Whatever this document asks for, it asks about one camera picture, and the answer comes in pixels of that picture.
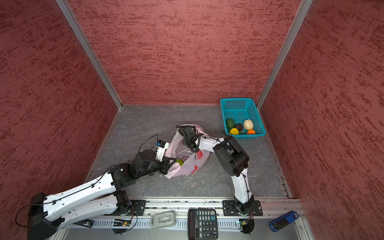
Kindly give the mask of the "yellow fruit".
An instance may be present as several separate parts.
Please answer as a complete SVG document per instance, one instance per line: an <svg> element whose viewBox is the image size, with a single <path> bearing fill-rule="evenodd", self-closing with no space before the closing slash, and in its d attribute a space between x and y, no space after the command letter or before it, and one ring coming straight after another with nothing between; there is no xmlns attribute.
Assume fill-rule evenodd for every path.
<svg viewBox="0 0 384 240"><path fill-rule="evenodd" d="M229 133L230 133L230 135L239 135L240 134L240 132L237 128L230 129Z"/></svg>

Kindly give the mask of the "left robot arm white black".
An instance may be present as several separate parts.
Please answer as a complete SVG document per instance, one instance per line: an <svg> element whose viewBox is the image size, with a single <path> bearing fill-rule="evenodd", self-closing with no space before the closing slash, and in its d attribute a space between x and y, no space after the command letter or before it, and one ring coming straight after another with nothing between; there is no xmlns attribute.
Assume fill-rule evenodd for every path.
<svg viewBox="0 0 384 240"><path fill-rule="evenodd" d="M100 215L135 215L135 208L125 188L139 178L161 173L166 175L175 158L157 159L152 150L136 154L135 159L108 168L101 176L70 190L45 195L38 193L31 199L28 214L29 240L45 240L59 229Z"/></svg>

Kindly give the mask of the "dark green fruit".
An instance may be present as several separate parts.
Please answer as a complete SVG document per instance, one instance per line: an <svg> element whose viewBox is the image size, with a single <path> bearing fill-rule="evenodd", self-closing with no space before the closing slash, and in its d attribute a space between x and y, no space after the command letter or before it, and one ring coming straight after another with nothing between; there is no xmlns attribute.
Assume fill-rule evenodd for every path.
<svg viewBox="0 0 384 240"><path fill-rule="evenodd" d="M226 127L228 130L233 129L236 126L235 121L233 119L226 119Z"/></svg>

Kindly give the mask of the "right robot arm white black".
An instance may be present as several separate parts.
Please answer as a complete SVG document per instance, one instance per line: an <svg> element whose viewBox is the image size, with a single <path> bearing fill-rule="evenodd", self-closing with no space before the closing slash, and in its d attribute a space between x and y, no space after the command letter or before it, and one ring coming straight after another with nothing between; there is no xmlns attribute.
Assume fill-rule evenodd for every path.
<svg viewBox="0 0 384 240"><path fill-rule="evenodd" d="M249 187L249 156L232 136L224 138L208 137L198 133L192 125L176 126L183 137L183 145L193 153L209 151L216 154L221 166L232 178L235 195L235 208L238 214L246 216L252 212L254 196Z"/></svg>

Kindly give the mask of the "pink plastic bag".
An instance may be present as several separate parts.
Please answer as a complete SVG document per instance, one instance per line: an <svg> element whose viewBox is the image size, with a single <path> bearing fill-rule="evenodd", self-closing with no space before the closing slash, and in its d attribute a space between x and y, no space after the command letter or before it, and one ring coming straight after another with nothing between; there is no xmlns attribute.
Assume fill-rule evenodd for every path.
<svg viewBox="0 0 384 240"><path fill-rule="evenodd" d="M165 151L165 157L174 158L183 162L182 165L176 162L170 167L168 173L165 175L168 179L194 174L205 164L210 155L210 152L205 150L193 153L187 146L183 145L183 140L184 138L179 131L177 131Z"/></svg>

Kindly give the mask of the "beige fruit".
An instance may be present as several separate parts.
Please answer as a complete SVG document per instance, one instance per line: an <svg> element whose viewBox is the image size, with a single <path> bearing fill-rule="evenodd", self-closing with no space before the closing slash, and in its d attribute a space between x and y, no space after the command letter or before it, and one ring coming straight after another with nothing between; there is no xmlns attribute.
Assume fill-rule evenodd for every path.
<svg viewBox="0 0 384 240"><path fill-rule="evenodd" d="M245 120L243 122L243 127L244 129L246 129L247 131L248 130L252 130L254 128L254 123L252 120Z"/></svg>

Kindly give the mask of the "orange fruit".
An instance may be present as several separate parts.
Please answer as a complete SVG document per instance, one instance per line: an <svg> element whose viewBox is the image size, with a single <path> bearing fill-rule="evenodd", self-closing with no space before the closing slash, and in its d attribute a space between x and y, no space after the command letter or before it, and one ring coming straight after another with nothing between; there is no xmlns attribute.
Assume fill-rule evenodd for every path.
<svg viewBox="0 0 384 240"><path fill-rule="evenodd" d="M250 129L250 130L247 131L248 135L254 135L255 133L256 133L256 131L253 130L253 129Z"/></svg>

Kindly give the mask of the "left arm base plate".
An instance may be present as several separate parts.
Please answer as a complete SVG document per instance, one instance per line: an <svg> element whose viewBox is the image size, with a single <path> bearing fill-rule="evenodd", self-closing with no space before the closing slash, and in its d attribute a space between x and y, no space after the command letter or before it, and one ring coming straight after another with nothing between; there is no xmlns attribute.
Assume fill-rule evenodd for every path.
<svg viewBox="0 0 384 240"><path fill-rule="evenodd" d="M146 200L130 200L131 205L128 207L127 215L136 215L141 217L146 209Z"/></svg>

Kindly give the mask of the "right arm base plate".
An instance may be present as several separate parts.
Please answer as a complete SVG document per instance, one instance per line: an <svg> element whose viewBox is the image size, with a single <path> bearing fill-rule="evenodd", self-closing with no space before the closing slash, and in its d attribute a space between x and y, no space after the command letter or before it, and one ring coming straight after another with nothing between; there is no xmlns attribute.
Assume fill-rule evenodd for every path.
<svg viewBox="0 0 384 240"><path fill-rule="evenodd" d="M249 203L242 204L238 201L224 200L223 213L224 216L263 216L260 201L252 201L252 205L250 205Z"/></svg>

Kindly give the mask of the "dark purple fruit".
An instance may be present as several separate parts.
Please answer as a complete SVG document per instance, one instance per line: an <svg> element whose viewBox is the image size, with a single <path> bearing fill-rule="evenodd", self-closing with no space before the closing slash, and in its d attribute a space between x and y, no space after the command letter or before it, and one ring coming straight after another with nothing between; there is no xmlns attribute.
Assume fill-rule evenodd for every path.
<svg viewBox="0 0 384 240"><path fill-rule="evenodd" d="M242 124L236 124L236 125L235 125L235 128L236 128L239 132L241 132L241 131L244 129L244 127L243 127Z"/></svg>

